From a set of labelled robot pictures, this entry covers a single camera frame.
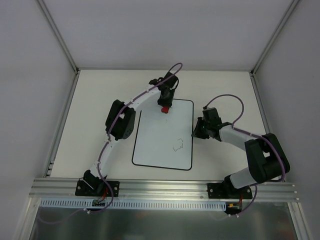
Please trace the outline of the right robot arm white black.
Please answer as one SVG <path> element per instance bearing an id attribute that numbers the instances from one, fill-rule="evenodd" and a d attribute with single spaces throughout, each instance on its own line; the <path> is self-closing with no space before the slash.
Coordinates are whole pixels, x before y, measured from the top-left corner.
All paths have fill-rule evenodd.
<path id="1" fill-rule="evenodd" d="M 192 137 L 215 139 L 231 144 L 245 152 L 247 167 L 230 174 L 221 183 L 207 184 L 210 199 L 252 199 L 251 186 L 275 178 L 284 178 L 290 171 L 289 161 L 273 133 L 257 135 L 222 122 L 216 108 L 204 107 L 198 117 Z"/>

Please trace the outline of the red bone-shaped eraser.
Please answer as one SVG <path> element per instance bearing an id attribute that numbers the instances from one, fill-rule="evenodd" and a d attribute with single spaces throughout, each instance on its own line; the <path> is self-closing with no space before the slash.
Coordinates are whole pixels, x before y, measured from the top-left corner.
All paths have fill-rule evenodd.
<path id="1" fill-rule="evenodd" d="M 165 113 L 165 114 L 168 114 L 168 113 L 169 113 L 169 110 L 170 110 L 170 107 L 169 107 L 169 106 L 164 106 L 164 107 L 161 109 L 161 112 L 162 112 L 162 113 Z"/>

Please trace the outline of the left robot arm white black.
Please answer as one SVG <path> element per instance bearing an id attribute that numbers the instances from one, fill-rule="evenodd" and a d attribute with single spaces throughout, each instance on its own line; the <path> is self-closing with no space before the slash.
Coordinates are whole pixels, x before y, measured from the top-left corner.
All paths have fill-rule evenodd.
<path id="1" fill-rule="evenodd" d="M 110 172 L 115 154 L 120 150 L 121 143 L 134 131 L 137 112 L 149 104 L 157 104 L 168 113 L 172 106 L 175 90 L 179 79 L 174 73 L 167 72 L 164 77 L 152 79 L 138 96 L 129 101 L 116 99 L 110 108 L 105 121 L 106 139 L 98 160 L 86 170 L 76 186 L 76 196 L 101 197 L 111 194 L 106 186 L 106 177 Z"/>

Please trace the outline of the white whiteboard black frame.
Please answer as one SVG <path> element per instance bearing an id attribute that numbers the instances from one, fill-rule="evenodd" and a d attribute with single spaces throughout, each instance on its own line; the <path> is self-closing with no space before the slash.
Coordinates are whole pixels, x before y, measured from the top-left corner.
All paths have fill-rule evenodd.
<path id="1" fill-rule="evenodd" d="M 159 105 L 140 112 L 132 163 L 136 166 L 189 171 L 193 165 L 194 103 L 174 99 L 168 113 Z"/>

